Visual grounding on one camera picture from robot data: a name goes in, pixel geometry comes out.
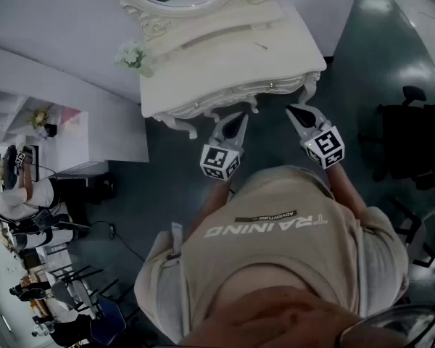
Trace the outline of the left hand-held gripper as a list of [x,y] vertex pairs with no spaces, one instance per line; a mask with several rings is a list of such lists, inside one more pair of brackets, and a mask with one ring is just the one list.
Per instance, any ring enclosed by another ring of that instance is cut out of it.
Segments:
[[233,113],[219,121],[212,139],[203,146],[200,168],[205,176],[228,181],[241,164],[247,113]]

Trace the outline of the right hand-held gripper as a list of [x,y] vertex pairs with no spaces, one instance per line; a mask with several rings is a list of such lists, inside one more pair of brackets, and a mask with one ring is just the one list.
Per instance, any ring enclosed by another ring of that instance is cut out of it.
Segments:
[[307,156],[324,170],[345,158],[345,145],[335,126],[316,107],[286,106],[286,114],[298,133]]

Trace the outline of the person's right forearm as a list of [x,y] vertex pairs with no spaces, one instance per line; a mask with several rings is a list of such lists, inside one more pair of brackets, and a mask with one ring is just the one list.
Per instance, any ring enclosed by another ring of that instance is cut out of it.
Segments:
[[358,226],[364,228],[362,218],[368,207],[348,178],[344,168],[339,163],[335,164],[326,169],[326,175],[336,202],[348,216],[357,221]]

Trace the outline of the person's left forearm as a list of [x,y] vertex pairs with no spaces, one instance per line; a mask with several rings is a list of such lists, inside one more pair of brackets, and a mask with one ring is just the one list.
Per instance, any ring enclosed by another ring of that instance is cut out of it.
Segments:
[[211,214],[225,206],[231,191],[232,180],[217,181],[211,188],[203,205],[199,209],[196,217],[191,222],[186,233],[188,239],[193,232],[202,224],[202,222]]

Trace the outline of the white carved dressing table base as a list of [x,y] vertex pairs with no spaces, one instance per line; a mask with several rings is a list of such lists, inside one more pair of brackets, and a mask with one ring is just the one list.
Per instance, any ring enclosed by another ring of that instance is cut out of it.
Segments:
[[141,111],[145,118],[151,117],[158,122],[163,122],[175,131],[186,131],[188,137],[194,140],[198,134],[188,120],[203,115],[218,123],[220,116],[215,112],[217,108],[229,107],[240,102],[249,104],[251,111],[257,114],[259,110],[256,95],[258,94],[287,95],[302,89],[298,102],[305,104],[314,96],[320,76],[320,71],[312,71],[291,78],[257,81],[225,88],[173,106],[168,105],[174,100],[173,96],[161,96],[158,100],[142,101]]

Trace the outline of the white vanity drawer unit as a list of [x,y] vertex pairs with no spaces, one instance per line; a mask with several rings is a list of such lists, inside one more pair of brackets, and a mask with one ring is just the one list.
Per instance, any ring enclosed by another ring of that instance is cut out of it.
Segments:
[[198,39],[237,28],[267,26],[285,16],[276,0],[253,4],[230,0],[221,7],[194,17],[151,16],[141,19],[144,61],[149,67],[166,62],[175,51]]

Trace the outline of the black office chair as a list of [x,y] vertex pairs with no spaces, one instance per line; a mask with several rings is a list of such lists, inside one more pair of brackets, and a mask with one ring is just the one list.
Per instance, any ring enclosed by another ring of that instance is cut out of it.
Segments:
[[402,88],[404,101],[399,105],[378,105],[382,136],[357,134],[362,144],[383,147],[384,159],[373,173],[380,182],[386,176],[395,180],[411,179],[418,190],[435,187],[435,104],[426,103],[422,88]]

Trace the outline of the white flowers in vase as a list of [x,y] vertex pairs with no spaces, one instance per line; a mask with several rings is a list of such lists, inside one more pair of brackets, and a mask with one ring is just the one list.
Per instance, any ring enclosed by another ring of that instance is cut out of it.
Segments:
[[151,78],[154,75],[153,54],[140,41],[127,41],[122,44],[115,56],[119,66],[134,69],[139,75]]

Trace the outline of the person's beige t-shirt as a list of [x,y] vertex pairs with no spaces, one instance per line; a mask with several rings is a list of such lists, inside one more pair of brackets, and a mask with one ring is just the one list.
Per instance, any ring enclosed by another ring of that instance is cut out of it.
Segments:
[[271,286],[372,315],[406,291],[409,259],[379,208],[362,221],[309,170],[261,170],[188,239],[178,224],[157,235],[135,282],[137,303],[174,342],[219,303]]

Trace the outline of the black low cabinet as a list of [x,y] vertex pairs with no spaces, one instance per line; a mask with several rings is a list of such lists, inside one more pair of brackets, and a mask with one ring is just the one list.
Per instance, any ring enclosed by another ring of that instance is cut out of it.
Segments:
[[115,177],[110,172],[92,177],[56,177],[50,181],[56,199],[61,202],[100,204],[115,198]]

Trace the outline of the yellow flower bouquet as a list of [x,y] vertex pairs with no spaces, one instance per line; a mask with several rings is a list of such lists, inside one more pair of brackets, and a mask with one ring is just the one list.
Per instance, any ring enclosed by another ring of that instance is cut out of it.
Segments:
[[42,128],[55,128],[56,125],[49,122],[49,108],[40,107],[32,111],[30,117],[28,118],[28,123],[31,125],[34,131],[40,130]]

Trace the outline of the thin-rimmed eyeglasses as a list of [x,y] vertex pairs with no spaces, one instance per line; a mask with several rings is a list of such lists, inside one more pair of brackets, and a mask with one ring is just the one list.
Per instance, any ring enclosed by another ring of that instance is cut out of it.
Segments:
[[435,348],[435,303],[403,304],[344,330],[336,348]]

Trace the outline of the blue chair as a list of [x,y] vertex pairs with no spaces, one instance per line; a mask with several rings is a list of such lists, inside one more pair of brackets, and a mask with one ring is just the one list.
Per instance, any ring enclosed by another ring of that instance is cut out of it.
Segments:
[[99,295],[96,298],[101,317],[90,323],[91,338],[108,347],[125,329],[126,322],[116,301]]

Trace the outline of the white shelf cabinet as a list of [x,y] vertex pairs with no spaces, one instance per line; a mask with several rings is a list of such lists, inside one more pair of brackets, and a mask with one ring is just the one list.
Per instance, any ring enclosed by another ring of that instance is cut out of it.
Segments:
[[[55,128],[34,131],[28,123],[33,110],[49,108]],[[8,147],[26,145],[33,150],[39,175],[74,173],[91,162],[88,147],[88,113],[33,97],[0,90],[0,156]]]

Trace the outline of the grey chair black frame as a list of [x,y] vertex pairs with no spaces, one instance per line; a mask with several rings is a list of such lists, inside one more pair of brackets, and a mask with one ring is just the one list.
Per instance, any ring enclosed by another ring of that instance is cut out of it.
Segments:
[[72,265],[67,265],[46,271],[46,277],[50,283],[51,295],[64,304],[68,310],[89,311],[94,315],[96,314],[94,297],[98,290],[91,290],[85,280],[101,272],[102,269],[96,269],[90,265],[79,270],[74,270]]
[[403,300],[432,302],[435,300],[435,208],[414,213],[394,197],[389,201],[404,217],[395,227],[410,262],[410,281]]

